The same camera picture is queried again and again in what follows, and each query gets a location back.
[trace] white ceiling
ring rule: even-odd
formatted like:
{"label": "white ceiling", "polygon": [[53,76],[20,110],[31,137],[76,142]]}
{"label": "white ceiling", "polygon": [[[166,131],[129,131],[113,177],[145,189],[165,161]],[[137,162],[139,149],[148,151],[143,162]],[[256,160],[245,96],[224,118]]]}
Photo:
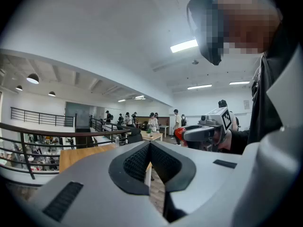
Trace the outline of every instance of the white ceiling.
{"label": "white ceiling", "polygon": [[[52,24],[43,22],[40,17],[39,23],[44,27],[58,27],[59,35],[66,40],[70,36],[77,36],[84,40],[87,33],[98,31],[100,35],[112,34],[111,43],[119,44],[116,52],[109,55],[119,63],[123,59],[136,58],[138,63],[126,63],[129,70],[134,72],[134,78],[141,76],[136,73],[136,67],[145,68],[146,74],[152,78],[164,81],[172,93],[187,91],[187,87],[212,84],[212,88],[229,87],[231,81],[251,80],[256,68],[259,66],[260,55],[245,55],[241,51],[230,49],[230,53],[225,55],[219,66],[211,65],[204,59],[197,47],[172,53],[170,47],[181,42],[193,39],[190,34],[187,19],[186,5],[189,0],[53,0],[50,6],[45,2],[46,10],[44,15],[53,16],[52,13],[60,13],[66,17],[63,10],[69,8],[68,16],[75,26],[76,34],[67,34],[61,28],[66,24],[61,21],[53,21]],[[78,11],[83,11],[86,17],[79,17]],[[80,22],[88,21],[87,26],[79,26]],[[127,41],[127,46],[136,53],[131,54],[129,50],[121,49],[121,41]],[[99,81],[92,75],[76,73],[74,71],[58,68],[42,61],[29,61],[24,58],[8,56],[10,63],[15,67],[17,74],[26,76],[35,72],[35,68],[40,70],[39,77],[45,81],[58,82],[73,85],[93,91],[94,93],[108,93],[111,96],[121,99],[131,95],[131,90],[116,88],[115,84]],[[191,62],[198,60],[197,65]]]}

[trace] backpack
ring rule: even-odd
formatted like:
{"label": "backpack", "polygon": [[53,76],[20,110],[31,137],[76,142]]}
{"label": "backpack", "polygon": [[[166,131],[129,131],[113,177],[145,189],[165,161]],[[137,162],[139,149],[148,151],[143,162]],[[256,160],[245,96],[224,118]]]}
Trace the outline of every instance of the backpack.
{"label": "backpack", "polygon": [[181,120],[181,126],[185,126],[186,125],[186,118]]}

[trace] red object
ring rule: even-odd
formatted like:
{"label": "red object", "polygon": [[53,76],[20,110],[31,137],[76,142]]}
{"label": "red object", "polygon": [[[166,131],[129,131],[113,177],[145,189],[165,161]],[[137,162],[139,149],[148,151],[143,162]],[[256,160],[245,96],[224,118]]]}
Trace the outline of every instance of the red object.
{"label": "red object", "polygon": [[176,129],[176,136],[178,137],[179,140],[183,140],[182,139],[182,133],[185,132],[186,129],[184,128],[177,128]]}

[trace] jacket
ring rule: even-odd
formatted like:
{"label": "jacket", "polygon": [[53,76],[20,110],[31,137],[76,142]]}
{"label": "jacket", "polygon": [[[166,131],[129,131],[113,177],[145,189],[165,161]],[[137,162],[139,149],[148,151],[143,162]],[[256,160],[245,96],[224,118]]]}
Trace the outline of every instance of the jacket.
{"label": "jacket", "polygon": [[280,129],[280,117],[267,96],[267,90],[274,84],[290,61],[298,45],[280,24],[270,48],[264,52],[260,62],[260,77],[257,87],[252,87],[253,107],[248,131],[232,131],[232,144],[229,153],[242,154],[245,147],[259,142],[266,134]]}

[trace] wooden floor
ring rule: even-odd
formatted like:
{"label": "wooden floor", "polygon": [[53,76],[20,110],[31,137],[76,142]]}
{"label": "wooden floor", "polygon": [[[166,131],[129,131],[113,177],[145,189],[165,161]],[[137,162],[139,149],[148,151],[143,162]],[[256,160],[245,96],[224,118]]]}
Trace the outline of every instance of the wooden floor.
{"label": "wooden floor", "polygon": [[[176,140],[174,138],[171,139],[170,136],[166,136],[166,138],[163,137],[163,141],[171,144],[176,143]],[[152,169],[151,175],[155,180],[151,181],[150,201],[162,214],[164,206],[165,186],[154,169]],[[28,200],[33,194],[35,194],[35,191],[39,189],[39,187],[27,187],[14,183],[7,183],[7,188],[12,193],[23,198],[24,200]]]}

